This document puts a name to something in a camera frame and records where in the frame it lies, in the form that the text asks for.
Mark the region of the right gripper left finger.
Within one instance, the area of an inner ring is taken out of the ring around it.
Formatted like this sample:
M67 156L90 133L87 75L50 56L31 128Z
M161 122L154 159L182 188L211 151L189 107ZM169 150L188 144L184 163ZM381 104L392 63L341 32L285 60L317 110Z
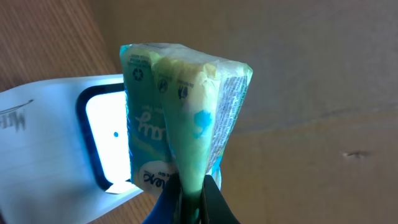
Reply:
M170 176L154 208L142 224L172 224L181 191L178 174Z

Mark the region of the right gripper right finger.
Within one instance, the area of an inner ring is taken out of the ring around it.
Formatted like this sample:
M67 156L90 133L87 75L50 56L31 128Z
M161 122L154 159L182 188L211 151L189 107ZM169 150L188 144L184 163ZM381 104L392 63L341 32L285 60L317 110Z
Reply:
M206 175L203 182L200 220L201 224L240 224L210 175Z

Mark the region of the teal tissue pack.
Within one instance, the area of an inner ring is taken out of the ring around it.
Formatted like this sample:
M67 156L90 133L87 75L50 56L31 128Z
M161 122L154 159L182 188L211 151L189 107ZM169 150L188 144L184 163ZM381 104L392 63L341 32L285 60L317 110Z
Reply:
M252 68L180 44L123 45L119 56L132 183L159 196L178 174L198 195L204 177L220 172Z

